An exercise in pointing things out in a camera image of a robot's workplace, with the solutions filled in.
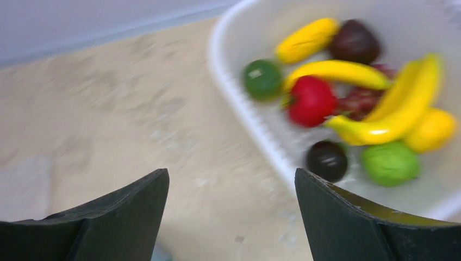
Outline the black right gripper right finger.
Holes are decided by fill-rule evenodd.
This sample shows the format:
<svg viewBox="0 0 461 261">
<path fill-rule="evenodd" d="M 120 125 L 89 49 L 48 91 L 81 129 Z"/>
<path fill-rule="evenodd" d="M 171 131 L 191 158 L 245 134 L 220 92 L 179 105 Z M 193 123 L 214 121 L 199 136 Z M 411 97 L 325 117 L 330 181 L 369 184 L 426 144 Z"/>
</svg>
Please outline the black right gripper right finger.
<svg viewBox="0 0 461 261">
<path fill-rule="evenodd" d="M 305 169 L 295 189 L 314 260 L 460 260 L 460 224 L 388 208 Z"/>
</svg>

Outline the yellow fake corn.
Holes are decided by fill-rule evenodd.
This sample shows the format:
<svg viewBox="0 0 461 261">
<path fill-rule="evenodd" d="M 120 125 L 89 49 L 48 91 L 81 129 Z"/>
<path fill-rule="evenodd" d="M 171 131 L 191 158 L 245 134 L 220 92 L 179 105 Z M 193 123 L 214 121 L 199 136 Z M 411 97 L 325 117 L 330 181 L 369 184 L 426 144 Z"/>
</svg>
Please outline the yellow fake corn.
<svg viewBox="0 0 461 261">
<path fill-rule="evenodd" d="M 275 56 L 285 64 L 300 62 L 326 48 L 339 28 L 340 22 L 334 18 L 315 20 L 279 43 Z"/>
</svg>

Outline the fake red grapes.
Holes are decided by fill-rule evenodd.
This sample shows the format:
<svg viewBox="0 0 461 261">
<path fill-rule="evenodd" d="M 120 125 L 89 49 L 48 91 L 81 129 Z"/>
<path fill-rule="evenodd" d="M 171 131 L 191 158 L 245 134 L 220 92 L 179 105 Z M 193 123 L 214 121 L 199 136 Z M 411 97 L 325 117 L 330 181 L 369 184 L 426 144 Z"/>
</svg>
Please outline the fake red grapes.
<svg viewBox="0 0 461 261">
<path fill-rule="evenodd" d="M 334 115 L 345 115 L 351 120 L 361 121 L 373 111 L 384 93 L 385 90 L 354 86 L 345 97 L 338 99 Z"/>
</svg>

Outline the yellow fake banana bunch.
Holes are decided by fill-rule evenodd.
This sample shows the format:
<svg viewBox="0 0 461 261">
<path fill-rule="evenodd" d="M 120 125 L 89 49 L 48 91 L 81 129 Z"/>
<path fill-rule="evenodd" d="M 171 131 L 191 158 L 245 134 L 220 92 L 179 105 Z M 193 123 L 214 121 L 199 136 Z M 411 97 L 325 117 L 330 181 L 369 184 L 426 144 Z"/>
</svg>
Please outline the yellow fake banana bunch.
<svg viewBox="0 0 461 261">
<path fill-rule="evenodd" d="M 437 99 L 444 79 L 443 59 L 438 53 L 427 53 L 416 67 L 412 79 L 401 86 L 395 102 L 380 104 L 386 109 L 376 119 L 352 121 L 346 116 L 333 116 L 325 126 L 353 146 L 378 145 L 402 138 Z"/>
</svg>

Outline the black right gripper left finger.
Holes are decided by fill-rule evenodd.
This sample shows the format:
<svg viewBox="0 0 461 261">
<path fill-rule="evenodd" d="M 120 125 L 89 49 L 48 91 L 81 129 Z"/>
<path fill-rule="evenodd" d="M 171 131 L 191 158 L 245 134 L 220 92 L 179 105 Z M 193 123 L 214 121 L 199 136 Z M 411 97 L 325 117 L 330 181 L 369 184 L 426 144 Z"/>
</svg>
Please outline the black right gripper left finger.
<svg viewBox="0 0 461 261">
<path fill-rule="evenodd" d="M 167 169 L 42 220 L 1 222 L 1 260 L 150 260 Z"/>
</svg>

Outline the dark fake plum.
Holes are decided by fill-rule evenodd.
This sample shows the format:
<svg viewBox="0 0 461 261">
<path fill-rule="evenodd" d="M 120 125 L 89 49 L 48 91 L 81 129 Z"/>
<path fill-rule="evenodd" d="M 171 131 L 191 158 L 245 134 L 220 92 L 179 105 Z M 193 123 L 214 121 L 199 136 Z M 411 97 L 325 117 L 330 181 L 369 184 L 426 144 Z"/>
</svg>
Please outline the dark fake plum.
<svg viewBox="0 0 461 261">
<path fill-rule="evenodd" d="M 310 172 L 335 183 L 346 175 L 349 159 L 341 143 L 322 140 L 307 150 L 305 163 Z"/>
</svg>

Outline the dark maroon fake fruit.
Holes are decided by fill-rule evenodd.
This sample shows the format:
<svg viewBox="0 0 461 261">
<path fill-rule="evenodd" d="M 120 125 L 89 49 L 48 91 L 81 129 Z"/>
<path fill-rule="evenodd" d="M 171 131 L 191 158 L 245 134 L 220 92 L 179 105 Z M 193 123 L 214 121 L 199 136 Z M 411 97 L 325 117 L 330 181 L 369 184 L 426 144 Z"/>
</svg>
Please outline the dark maroon fake fruit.
<svg viewBox="0 0 461 261">
<path fill-rule="evenodd" d="M 332 58 L 361 64 L 374 62 L 381 54 L 375 35 L 360 20 L 345 21 L 328 45 Z"/>
</svg>

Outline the yellow fake lemon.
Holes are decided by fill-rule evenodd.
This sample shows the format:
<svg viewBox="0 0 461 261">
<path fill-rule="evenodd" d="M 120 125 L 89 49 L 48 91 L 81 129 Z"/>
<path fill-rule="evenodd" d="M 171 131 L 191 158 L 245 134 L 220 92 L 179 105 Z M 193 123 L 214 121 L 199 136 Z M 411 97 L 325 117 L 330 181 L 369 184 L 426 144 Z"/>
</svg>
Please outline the yellow fake lemon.
<svg viewBox="0 0 461 261">
<path fill-rule="evenodd" d="M 427 153 L 445 146 L 457 131 L 458 121 L 449 112 L 429 108 L 402 141 L 416 153 Z"/>
</svg>

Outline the light green fake lime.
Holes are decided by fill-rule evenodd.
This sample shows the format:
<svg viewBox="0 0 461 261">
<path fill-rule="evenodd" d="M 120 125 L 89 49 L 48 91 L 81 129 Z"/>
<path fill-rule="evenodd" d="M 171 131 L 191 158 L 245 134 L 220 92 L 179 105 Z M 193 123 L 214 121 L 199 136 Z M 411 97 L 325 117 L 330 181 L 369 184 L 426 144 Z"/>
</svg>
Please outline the light green fake lime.
<svg viewBox="0 0 461 261">
<path fill-rule="evenodd" d="M 360 159 L 370 179 L 384 187 L 401 185 L 421 172 L 418 155 L 401 141 L 368 146 Z"/>
</svg>

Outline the dark green fake avocado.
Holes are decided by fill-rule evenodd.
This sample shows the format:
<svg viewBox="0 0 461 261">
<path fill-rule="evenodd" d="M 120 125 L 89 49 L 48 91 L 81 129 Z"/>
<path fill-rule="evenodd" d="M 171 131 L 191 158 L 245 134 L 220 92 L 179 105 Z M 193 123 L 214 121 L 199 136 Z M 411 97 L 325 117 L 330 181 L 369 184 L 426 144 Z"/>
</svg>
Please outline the dark green fake avocado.
<svg viewBox="0 0 461 261">
<path fill-rule="evenodd" d="M 272 60 L 258 59 L 242 71 L 245 90 L 256 101 L 268 102 L 282 94 L 283 74 Z"/>
</svg>

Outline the red fake apple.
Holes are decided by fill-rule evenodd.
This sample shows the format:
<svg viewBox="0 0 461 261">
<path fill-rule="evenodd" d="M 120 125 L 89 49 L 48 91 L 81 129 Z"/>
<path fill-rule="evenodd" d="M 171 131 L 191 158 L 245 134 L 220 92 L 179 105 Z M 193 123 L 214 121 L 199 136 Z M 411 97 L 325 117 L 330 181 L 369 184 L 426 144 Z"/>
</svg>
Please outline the red fake apple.
<svg viewBox="0 0 461 261">
<path fill-rule="evenodd" d="M 297 125 L 316 127 L 334 113 L 337 103 L 329 83 L 314 76 L 302 76 L 289 92 L 288 117 Z"/>
</svg>

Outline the yellow fake banana in basket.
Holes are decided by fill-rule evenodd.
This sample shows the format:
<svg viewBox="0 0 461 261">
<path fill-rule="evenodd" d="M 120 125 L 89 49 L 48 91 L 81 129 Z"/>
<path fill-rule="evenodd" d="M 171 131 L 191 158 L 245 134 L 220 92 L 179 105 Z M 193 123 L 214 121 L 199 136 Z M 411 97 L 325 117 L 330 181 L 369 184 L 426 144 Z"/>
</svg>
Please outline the yellow fake banana in basket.
<svg viewBox="0 0 461 261">
<path fill-rule="evenodd" d="M 283 92 L 290 92 L 297 79 L 303 76 L 315 76 L 374 90 L 387 89 L 391 83 L 389 77 L 372 66 L 344 60 L 323 60 L 310 62 L 295 69 L 286 77 Z"/>
</svg>

